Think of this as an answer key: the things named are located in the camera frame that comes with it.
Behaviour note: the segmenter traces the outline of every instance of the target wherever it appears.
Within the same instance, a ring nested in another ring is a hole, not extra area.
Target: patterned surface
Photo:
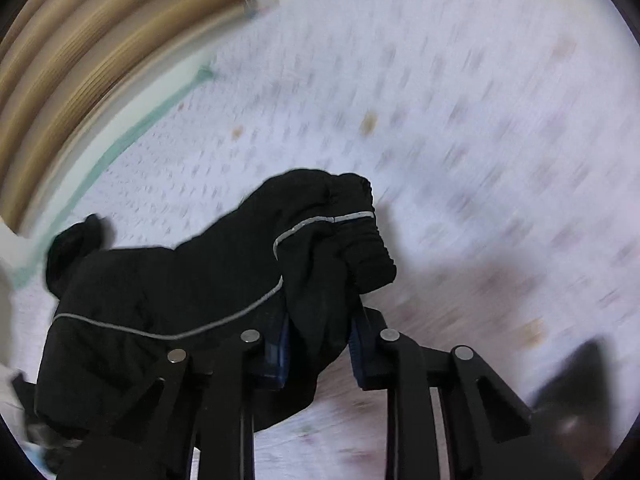
[[[176,244],[268,176],[356,171],[399,267],[391,326],[465,343],[524,398],[579,343],[610,343],[616,443],[640,408],[640,70],[529,0],[304,0],[217,53],[68,224]],[[14,366],[35,378],[54,307],[15,295]],[[314,405],[256,435],[258,478],[381,478],[385,397],[341,358]]]

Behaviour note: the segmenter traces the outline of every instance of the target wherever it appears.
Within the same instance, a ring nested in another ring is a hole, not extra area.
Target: black fabric
[[[58,235],[47,259],[47,284],[60,295],[56,314],[71,313],[144,332],[173,335],[230,316],[284,286],[254,311],[178,341],[92,326],[66,317],[47,335],[36,386],[36,411],[65,436],[78,436],[109,411],[167,351],[210,349],[271,312],[292,322],[285,391],[256,400],[256,427],[307,406],[316,379],[344,349],[359,295],[393,281],[396,267],[374,218],[299,222],[373,211],[368,181],[356,174],[294,170],[270,178],[235,211],[177,246],[97,250],[91,218]]]

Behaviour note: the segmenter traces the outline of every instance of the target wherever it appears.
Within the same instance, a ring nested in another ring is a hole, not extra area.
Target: screw
[[[474,356],[474,351],[468,346],[459,346],[454,350],[454,354],[458,359],[469,361]]]
[[[184,361],[186,357],[187,352],[182,348],[174,348],[166,355],[166,358],[172,363],[180,363],[181,361]]]
[[[260,332],[254,330],[253,328],[245,330],[240,334],[240,339],[242,339],[242,341],[244,341],[245,343],[255,343],[256,341],[258,341],[258,339],[260,339]]]
[[[380,331],[380,337],[383,341],[398,341],[400,333],[395,328],[385,328]]]

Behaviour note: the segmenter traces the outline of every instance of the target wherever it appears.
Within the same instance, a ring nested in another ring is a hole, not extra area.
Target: green line
[[[49,226],[47,233],[40,239],[36,247],[31,253],[31,257],[25,266],[20,269],[15,269],[11,273],[9,279],[14,287],[14,290],[24,287],[31,277],[34,275],[38,263],[43,259],[44,254],[47,252],[49,245],[58,230],[62,225],[62,222],[68,218],[69,214],[76,206],[78,201],[87,192],[87,190],[95,183],[98,177],[106,170],[110,164],[116,160],[130,145],[138,140],[149,128],[156,124],[167,112],[178,102],[186,97],[194,88],[201,85],[205,81],[209,81],[215,78],[215,74],[209,67],[201,67],[195,78],[178,90],[175,94],[171,95],[165,101],[160,103],[156,108],[149,112],[144,118],[130,127],[123,136],[119,137],[108,149],[102,154],[100,159],[92,167],[91,171],[84,178],[80,186],[73,193],[62,210],[56,215],[55,220]]]

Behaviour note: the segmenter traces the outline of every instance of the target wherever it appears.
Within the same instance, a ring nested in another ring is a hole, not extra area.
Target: gray piping
[[[299,222],[298,224],[294,225],[291,229],[289,229],[287,231],[284,231],[280,236],[278,236],[275,239],[275,241],[273,242],[273,256],[275,256],[275,258],[277,260],[278,259],[278,252],[277,252],[278,245],[280,245],[283,240],[286,240],[291,235],[293,235],[293,234],[297,233],[298,231],[300,231],[300,229],[302,229],[304,226],[307,226],[309,224],[313,224],[314,222],[330,222],[332,224],[335,224],[335,223],[338,223],[338,222],[347,222],[349,220],[355,220],[357,218],[367,218],[367,217],[368,218],[375,218],[376,216],[371,211],[359,211],[357,213],[350,213],[348,215],[342,215],[342,216],[314,216],[312,218],[307,218],[306,220],[303,220],[302,222]],[[116,325],[116,324],[113,324],[113,323],[104,323],[102,321],[96,321],[95,319],[91,319],[89,317],[78,316],[78,314],[67,314],[67,313],[58,314],[56,317],[53,318],[53,321],[51,321],[51,324],[53,325],[57,319],[60,319],[60,318],[63,318],[63,317],[68,317],[68,318],[71,318],[71,319],[77,319],[77,320],[80,320],[80,321],[84,321],[86,323],[92,324],[94,326],[99,326],[101,328],[111,328],[113,330],[119,330],[120,332],[128,332],[130,334],[141,335],[141,336],[144,336],[144,337],[149,337],[151,339],[159,339],[159,340],[162,340],[162,341],[176,341],[178,339],[183,339],[185,337],[190,337],[190,336],[193,336],[193,335],[200,334],[202,332],[206,332],[207,330],[211,330],[212,328],[219,327],[221,325],[224,325],[226,323],[234,321],[234,320],[238,319],[239,317],[244,316],[245,314],[248,314],[253,309],[259,307],[261,304],[263,304],[265,301],[267,301],[271,296],[276,294],[282,288],[283,284],[284,284],[283,278],[282,278],[282,276],[280,276],[280,279],[278,280],[278,283],[277,283],[276,286],[274,286],[263,297],[261,297],[260,299],[254,301],[249,306],[246,306],[244,309],[239,310],[238,312],[232,314],[231,316],[223,317],[222,319],[219,319],[217,321],[213,321],[211,323],[207,323],[206,325],[199,326],[199,327],[194,328],[192,330],[187,330],[187,332],[181,332],[181,333],[175,334],[175,335],[163,335],[163,334],[153,334],[153,333],[150,333],[150,332],[143,332],[142,330],[137,330],[135,328],[130,328],[128,326],[121,326],[121,325]]]

